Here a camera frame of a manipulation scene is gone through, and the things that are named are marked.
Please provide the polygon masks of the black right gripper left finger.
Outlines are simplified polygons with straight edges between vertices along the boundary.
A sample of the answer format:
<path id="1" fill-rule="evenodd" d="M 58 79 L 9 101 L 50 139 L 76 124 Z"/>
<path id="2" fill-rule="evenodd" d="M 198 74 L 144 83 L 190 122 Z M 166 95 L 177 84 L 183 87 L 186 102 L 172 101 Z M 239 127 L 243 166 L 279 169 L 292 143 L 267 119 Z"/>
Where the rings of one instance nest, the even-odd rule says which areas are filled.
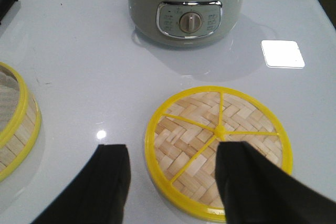
<path id="1" fill-rule="evenodd" d="M 130 181 L 126 145 L 99 145 L 80 173 L 33 222 L 122 223 Z"/>

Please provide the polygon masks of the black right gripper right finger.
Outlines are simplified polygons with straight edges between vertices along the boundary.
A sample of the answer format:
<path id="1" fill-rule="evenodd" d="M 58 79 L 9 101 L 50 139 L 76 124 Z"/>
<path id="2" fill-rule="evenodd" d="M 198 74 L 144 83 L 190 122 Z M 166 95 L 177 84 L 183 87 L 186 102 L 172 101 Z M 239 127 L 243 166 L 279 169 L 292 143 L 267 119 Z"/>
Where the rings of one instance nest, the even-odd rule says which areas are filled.
<path id="1" fill-rule="evenodd" d="M 247 142 L 221 142 L 215 180 L 227 223 L 335 223 L 335 202 L 277 167 Z"/>

